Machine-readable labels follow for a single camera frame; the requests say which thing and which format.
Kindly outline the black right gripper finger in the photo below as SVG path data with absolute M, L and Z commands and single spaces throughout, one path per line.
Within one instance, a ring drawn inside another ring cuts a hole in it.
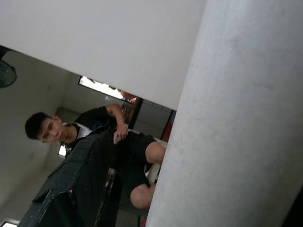
M 48 176 L 18 227 L 115 227 L 113 135 L 92 133 Z

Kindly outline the white plastic table leg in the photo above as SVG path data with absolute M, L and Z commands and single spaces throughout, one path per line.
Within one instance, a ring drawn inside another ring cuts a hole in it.
M 303 0 L 207 0 L 146 227 L 282 227 L 303 185 Z

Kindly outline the seated person in black clothes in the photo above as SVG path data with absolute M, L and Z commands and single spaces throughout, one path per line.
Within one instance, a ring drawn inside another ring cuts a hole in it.
M 156 185 L 146 173 L 154 164 L 162 164 L 166 148 L 153 136 L 128 129 L 120 105 L 111 104 L 83 112 L 72 122 L 63 123 L 43 112 L 30 116 L 25 123 L 28 138 L 43 143 L 59 142 L 71 150 L 80 139 L 99 131 L 109 132 L 113 145 L 111 168 L 122 178 L 124 191 L 135 208 L 147 210 Z

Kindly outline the bright window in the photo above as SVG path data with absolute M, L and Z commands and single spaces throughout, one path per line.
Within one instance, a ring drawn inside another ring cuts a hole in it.
M 101 83 L 98 81 L 95 81 L 93 79 L 87 78 L 85 76 L 80 76 L 80 80 L 78 82 L 79 85 L 93 89 L 95 91 L 98 91 L 100 93 L 104 93 L 108 96 L 112 96 L 118 99 L 123 99 L 123 96 L 120 93 L 120 90 L 115 88 L 115 87 L 111 87 L 108 84 L 105 83 Z

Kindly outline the black wall fan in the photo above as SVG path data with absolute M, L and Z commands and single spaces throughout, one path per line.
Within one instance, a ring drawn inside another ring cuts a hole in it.
M 16 69 L 3 60 L 4 55 L 10 49 L 0 45 L 0 88 L 6 88 L 17 80 Z

